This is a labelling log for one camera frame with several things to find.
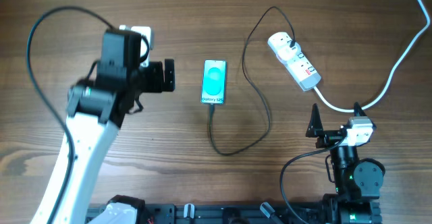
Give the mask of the smartphone with cyan screen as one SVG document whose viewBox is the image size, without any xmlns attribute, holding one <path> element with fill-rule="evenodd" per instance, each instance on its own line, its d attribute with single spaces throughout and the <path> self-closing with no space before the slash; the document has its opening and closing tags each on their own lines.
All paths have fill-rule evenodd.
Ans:
<svg viewBox="0 0 432 224">
<path fill-rule="evenodd" d="M 225 102 L 227 62 L 206 60 L 202 77 L 201 103 L 222 105 Z"/>
</svg>

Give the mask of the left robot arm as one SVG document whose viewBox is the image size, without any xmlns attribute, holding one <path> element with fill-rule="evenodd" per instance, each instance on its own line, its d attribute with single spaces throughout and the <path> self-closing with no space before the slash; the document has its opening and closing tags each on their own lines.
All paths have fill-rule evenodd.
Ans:
<svg viewBox="0 0 432 224">
<path fill-rule="evenodd" d="M 66 133 L 33 223 L 84 223 L 99 170 L 126 115 L 139 113 L 142 93 L 175 89 L 173 59 L 151 61 L 148 26 L 108 29 L 102 55 L 67 95 Z"/>
</svg>

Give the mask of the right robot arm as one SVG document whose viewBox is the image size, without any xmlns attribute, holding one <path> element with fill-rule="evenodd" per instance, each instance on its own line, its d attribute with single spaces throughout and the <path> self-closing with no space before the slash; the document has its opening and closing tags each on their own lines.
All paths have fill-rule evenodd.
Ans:
<svg viewBox="0 0 432 224">
<path fill-rule="evenodd" d="M 323 197 L 325 223 L 383 222 L 377 200 L 383 185 L 385 167 L 371 158 L 360 159 L 357 148 L 370 142 L 376 125 L 358 103 L 354 115 L 338 130 L 324 130 L 317 105 L 312 106 L 306 137 L 315 138 L 316 148 L 329 149 L 325 159 L 330 182 L 336 193 Z"/>
</svg>

